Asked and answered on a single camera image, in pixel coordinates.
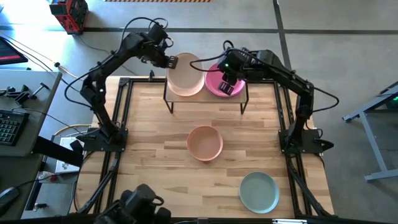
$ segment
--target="gray floor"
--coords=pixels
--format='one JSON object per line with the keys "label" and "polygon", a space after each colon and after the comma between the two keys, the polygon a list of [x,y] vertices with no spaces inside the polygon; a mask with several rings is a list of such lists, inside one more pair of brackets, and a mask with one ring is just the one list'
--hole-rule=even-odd
{"label": "gray floor", "polygon": [[[24,10],[20,10],[13,3],[15,1],[7,1],[0,14],[0,26],[12,24],[15,30],[3,32],[61,62],[75,75],[86,72],[97,60],[105,57],[104,53],[85,47],[76,37],[43,30],[59,26],[49,15],[47,2],[24,1]],[[168,49],[168,54],[192,52],[199,57],[211,57],[218,55],[222,50],[222,41],[229,39],[237,47],[271,49],[282,58],[279,35],[276,33],[238,34],[223,30],[242,28],[261,32],[260,29],[277,29],[272,0],[214,0],[207,4],[87,2],[90,8],[87,27],[123,27],[136,16],[162,16],[169,20],[173,28],[219,29],[219,32],[211,34],[170,33],[175,46]],[[285,29],[398,30],[398,2],[395,0],[279,0],[279,4]],[[42,13],[38,15],[33,13],[37,11],[28,10],[33,7]],[[146,24],[137,22],[132,27],[146,27]],[[81,38],[87,44],[111,50],[117,48],[120,33],[85,32]],[[314,114],[316,126],[325,132],[324,138],[335,143],[335,147],[324,157],[335,213],[345,218],[398,223],[398,177],[365,183],[364,174],[379,171],[376,158],[360,121],[346,124],[341,119],[397,81],[398,35],[287,34],[286,42],[292,67],[298,74],[311,80],[315,86],[336,94],[341,100],[338,107]],[[31,63],[29,66],[41,69]],[[134,59],[128,61],[126,66],[139,75],[147,75],[153,69]],[[155,72],[157,75],[165,73],[159,69]],[[114,74],[130,75],[122,68]],[[69,82],[72,80],[66,74],[64,77]],[[50,114],[68,124],[90,123],[92,114],[89,111],[63,98],[64,87],[62,85],[58,90]],[[78,93],[73,91],[70,95],[79,98]],[[327,96],[316,94],[316,108],[332,103],[333,100]],[[61,124],[47,119],[41,135],[48,138],[60,128]],[[387,157],[398,159],[394,152],[390,153]],[[70,189],[70,185],[44,186],[39,202],[49,203],[50,208],[25,213],[24,217],[66,214]]]}

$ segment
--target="bowl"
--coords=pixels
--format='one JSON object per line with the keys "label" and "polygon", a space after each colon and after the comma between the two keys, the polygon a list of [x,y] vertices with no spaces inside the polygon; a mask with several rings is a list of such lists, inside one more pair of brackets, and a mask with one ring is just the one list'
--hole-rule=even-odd
{"label": "bowl", "polygon": [[[217,70],[217,64],[214,64],[210,67],[209,70]],[[227,94],[223,93],[221,90],[218,89],[218,85],[223,81],[223,73],[222,72],[207,72],[205,75],[205,85],[209,91],[211,91],[216,96],[221,97],[231,97],[236,96],[239,94],[245,85],[245,81],[238,80],[235,85],[232,87],[234,90],[232,94],[228,96]]]}
{"label": "bowl", "polygon": [[[178,62],[175,69],[166,69],[168,88],[179,96],[197,94],[205,84],[205,76],[203,72],[192,68],[190,62],[199,58],[191,53],[181,53],[176,57],[178,57]],[[195,63],[195,66],[203,69],[201,62]]]}
{"label": "bowl", "polygon": [[203,162],[215,159],[223,149],[223,137],[214,128],[200,126],[188,135],[189,153],[195,159]]}
{"label": "bowl", "polygon": [[263,172],[246,175],[240,186],[239,196],[250,211],[264,214],[273,210],[279,201],[279,188],[272,177]]}

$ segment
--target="magenta bowl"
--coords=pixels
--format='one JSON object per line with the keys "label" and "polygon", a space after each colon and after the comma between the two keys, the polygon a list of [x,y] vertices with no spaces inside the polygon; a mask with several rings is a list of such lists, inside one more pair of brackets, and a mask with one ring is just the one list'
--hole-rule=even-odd
{"label": "magenta bowl", "polygon": [[[209,70],[218,70],[217,64],[214,64],[209,68]],[[211,91],[216,96],[221,97],[231,97],[236,96],[237,94],[242,91],[244,87],[244,81],[238,80],[236,84],[233,86],[234,91],[232,92],[231,96],[223,93],[218,89],[218,85],[223,81],[223,73],[222,72],[206,72],[205,75],[205,85],[209,91]]]}

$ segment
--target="yellow tape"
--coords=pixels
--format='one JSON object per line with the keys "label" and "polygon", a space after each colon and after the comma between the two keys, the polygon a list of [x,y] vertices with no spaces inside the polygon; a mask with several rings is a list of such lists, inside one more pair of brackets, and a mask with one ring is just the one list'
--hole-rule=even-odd
{"label": "yellow tape", "polygon": [[104,0],[106,2],[212,2],[213,0]]}

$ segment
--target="wooden table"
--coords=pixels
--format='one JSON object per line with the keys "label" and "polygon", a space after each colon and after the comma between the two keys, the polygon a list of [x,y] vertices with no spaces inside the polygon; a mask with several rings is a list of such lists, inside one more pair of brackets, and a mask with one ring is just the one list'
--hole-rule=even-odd
{"label": "wooden table", "polygon": [[[106,108],[110,116],[119,78],[109,77],[106,83]],[[115,199],[124,190],[134,190],[145,183],[164,198],[164,207],[172,211],[173,217],[294,217],[285,157],[280,153],[277,138],[280,126],[273,85],[249,85],[250,101],[244,115],[236,105],[205,103],[179,103],[174,114],[170,114],[163,92],[161,83],[133,86],[127,119],[129,138],[119,166]],[[198,126],[212,126],[224,139],[223,152],[206,164],[187,151],[188,134]],[[103,157],[103,152],[96,152],[82,167],[76,191],[78,206],[97,187]],[[325,210],[333,213],[321,160],[303,154],[303,164],[309,189]],[[239,199],[239,183],[253,171],[269,174],[280,189],[279,203],[267,214],[250,212]],[[298,197],[304,211],[301,192]]]}

